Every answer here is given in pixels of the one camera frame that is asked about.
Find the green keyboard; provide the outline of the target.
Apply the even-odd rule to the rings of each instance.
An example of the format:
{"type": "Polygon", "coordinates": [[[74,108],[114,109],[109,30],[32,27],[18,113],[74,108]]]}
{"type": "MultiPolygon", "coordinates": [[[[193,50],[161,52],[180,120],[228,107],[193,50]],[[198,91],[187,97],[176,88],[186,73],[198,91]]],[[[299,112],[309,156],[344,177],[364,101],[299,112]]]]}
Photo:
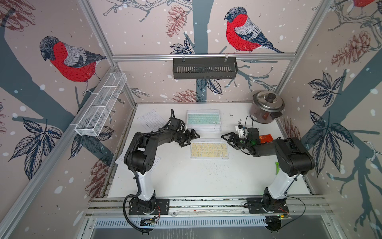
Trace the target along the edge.
{"type": "Polygon", "coordinates": [[[188,110],[187,125],[200,131],[221,132],[219,110],[188,110]]]}

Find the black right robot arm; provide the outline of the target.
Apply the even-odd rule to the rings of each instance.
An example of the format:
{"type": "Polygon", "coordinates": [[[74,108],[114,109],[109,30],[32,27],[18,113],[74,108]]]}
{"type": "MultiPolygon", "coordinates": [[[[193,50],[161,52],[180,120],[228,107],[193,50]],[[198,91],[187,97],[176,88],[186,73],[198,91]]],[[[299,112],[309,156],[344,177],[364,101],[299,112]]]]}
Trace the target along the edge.
{"type": "Polygon", "coordinates": [[[257,128],[236,127],[237,133],[223,134],[228,145],[253,157],[276,156],[279,172],[265,188],[262,198],[248,198],[250,213],[288,213],[287,192],[300,175],[314,169],[314,160],[297,137],[261,142],[257,128]]]}

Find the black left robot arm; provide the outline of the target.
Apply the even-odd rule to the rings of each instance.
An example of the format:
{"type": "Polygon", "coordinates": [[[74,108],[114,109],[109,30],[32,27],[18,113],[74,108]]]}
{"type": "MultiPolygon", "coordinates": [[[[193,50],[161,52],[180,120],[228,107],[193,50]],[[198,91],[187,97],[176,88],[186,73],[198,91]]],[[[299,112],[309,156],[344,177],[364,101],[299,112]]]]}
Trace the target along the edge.
{"type": "Polygon", "coordinates": [[[157,148],[165,143],[176,142],[180,147],[191,144],[200,135],[194,129],[187,129],[183,120],[170,117],[163,126],[152,132],[137,132],[124,156],[124,163],[134,174],[138,192],[132,196],[129,215],[151,214],[156,211],[156,192],[153,188],[150,170],[154,166],[157,148]]]}

